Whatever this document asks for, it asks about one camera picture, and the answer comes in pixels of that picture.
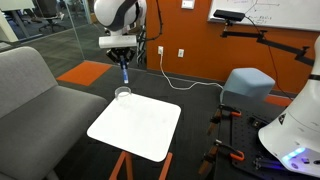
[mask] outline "black cable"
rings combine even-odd
[[[258,29],[258,27],[256,26],[256,24],[255,24],[249,17],[247,17],[247,16],[245,16],[245,17],[253,24],[253,26],[256,28],[256,30],[258,31],[258,33],[261,34],[261,32],[260,32],[260,30]],[[269,50],[269,54],[270,54],[270,57],[271,57],[271,60],[272,60],[273,69],[274,69],[274,71],[275,71],[275,73],[276,73],[276,85],[277,85],[277,87],[280,89],[280,91],[281,91],[287,98],[289,98],[291,101],[293,101],[293,99],[292,99],[286,92],[284,92],[284,91],[282,90],[282,88],[280,87],[280,85],[279,85],[279,82],[278,82],[278,79],[279,79],[279,78],[278,78],[278,71],[277,71],[277,67],[276,67],[276,64],[275,64],[275,61],[274,61],[273,54],[272,54],[272,52],[271,52],[270,46],[268,46],[268,50]]]
[[[160,37],[162,35],[162,25],[163,25],[163,22],[162,22],[162,17],[161,17],[161,11],[160,11],[160,6],[159,6],[159,2],[158,0],[156,0],[157,2],[157,9],[158,9],[158,18],[159,18],[159,25],[160,25],[160,29],[159,29],[159,34],[153,38],[146,38],[146,39],[142,39],[141,41],[139,42],[143,42],[143,41],[153,41],[153,40],[156,40],[158,39],[158,37]]]

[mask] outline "clamp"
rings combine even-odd
[[[214,130],[215,126],[221,122],[222,111],[229,111],[230,112],[230,116],[235,116],[235,117],[240,117],[241,116],[241,112],[236,110],[235,108],[230,107],[230,106],[226,106],[224,104],[220,104],[218,106],[218,108],[217,108],[216,113],[210,119],[210,126],[209,126],[209,128],[207,130],[207,135],[208,136],[212,133],[212,131]]]
[[[233,147],[228,146],[226,144],[223,144],[220,140],[216,139],[215,142],[213,143],[213,146],[210,148],[209,152],[204,155],[203,157],[203,162],[198,170],[199,174],[204,174],[206,170],[208,169],[209,164],[212,164],[215,161],[216,154],[220,148],[225,148],[231,151],[229,156],[237,161],[243,161],[244,160],[244,153],[235,150]]]

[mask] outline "orange wall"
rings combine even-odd
[[[165,72],[226,81],[231,70],[255,67],[276,79],[268,47],[256,39],[221,38],[223,23],[207,22],[211,0],[196,0],[193,10],[181,9],[182,0],[159,0],[163,35],[147,43],[148,69],[160,70],[158,46],[164,47]],[[159,32],[155,0],[147,0],[147,37]],[[319,32],[276,28],[268,30],[268,40],[301,48],[310,46],[306,56],[314,58],[313,45]],[[256,32],[253,26],[234,25],[229,31]],[[184,49],[184,58],[178,58],[178,49]],[[278,71],[278,83],[286,92],[298,93],[304,86],[311,67],[294,60],[295,55],[271,48]]]

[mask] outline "clear plastic cup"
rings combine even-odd
[[[116,100],[126,99],[125,97],[129,97],[131,95],[131,89],[126,86],[118,87],[115,91]]]

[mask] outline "gray cushion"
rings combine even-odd
[[[56,86],[42,56],[22,47],[0,54],[0,118]]]
[[[55,86],[7,114],[0,119],[0,172],[42,179],[106,106],[101,97]]]

